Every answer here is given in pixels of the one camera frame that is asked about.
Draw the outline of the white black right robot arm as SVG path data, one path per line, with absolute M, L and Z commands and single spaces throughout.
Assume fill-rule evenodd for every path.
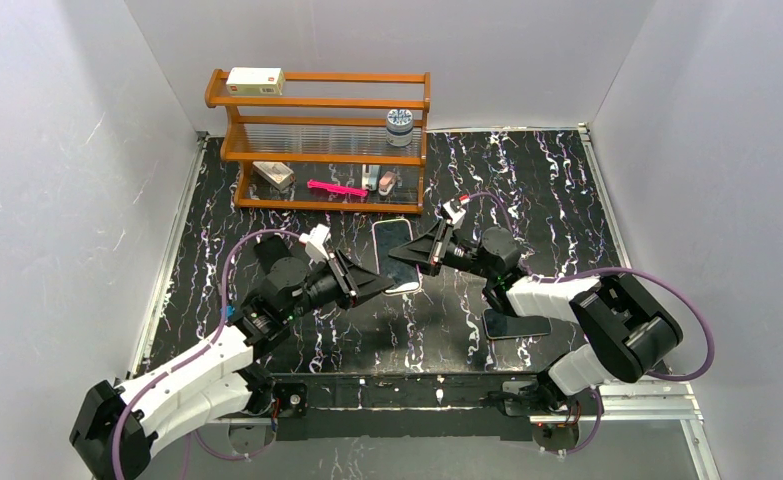
M 613 380 L 634 383 L 683 340 L 677 321 L 635 274 L 615 269 L 571 280 L 536 279 L 523 271 L 520 247 L 501 227 L 470 244 L 449 221 L 439 221 L 389 255 L 430 276 L 448 267 L 485 279 L 483 323 L 491 340 L 539 336 L 555 320 L 577 324 L 585 345 L 538 375 L 539 390 L 553 399 Z

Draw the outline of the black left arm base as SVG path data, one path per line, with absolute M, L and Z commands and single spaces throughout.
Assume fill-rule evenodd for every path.
M 307 408 L 307 387 L 277 380 L 259 363 L 237 371 L 249 394 L 229 426 L 233 452 L 247 460 L 268 450 L 277 440 L 281 418 L 302 418 Z

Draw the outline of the black phone with light edge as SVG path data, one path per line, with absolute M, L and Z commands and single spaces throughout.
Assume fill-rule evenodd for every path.
M 551 320 L 539 315 L 514 317 L 487 309 L 482 321 L 489 340 L 540 337 L 552 332 Z

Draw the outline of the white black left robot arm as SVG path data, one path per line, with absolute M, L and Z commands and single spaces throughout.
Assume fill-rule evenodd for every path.
M 87 391 L 69 441 L 94 478 L 135 479 L 180 437 L 251 408 L 273 387 L 256 361 L 293 321 L 328 304 L 359 306 L 394 284 L 341 251 L 315 266 L 286 255 L 264 271 L 219 332 L 144 376 Z

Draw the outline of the black phone case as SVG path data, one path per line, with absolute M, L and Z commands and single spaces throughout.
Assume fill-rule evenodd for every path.
M 277 261 L 292 256 L 289 246 L 278 235 L 272 235 L 259 241 L 253 246 L 253 253 L 264 271 L 269 271 Z

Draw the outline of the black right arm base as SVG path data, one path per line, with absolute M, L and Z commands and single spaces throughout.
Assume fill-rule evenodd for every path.
M 538 448 L 562 458 L 583 450 L 594 439 L 604 414 L 598 389 L 567 395 L 542 376 L 506 381 L 489 398 L 502 414 L 527 418 Z

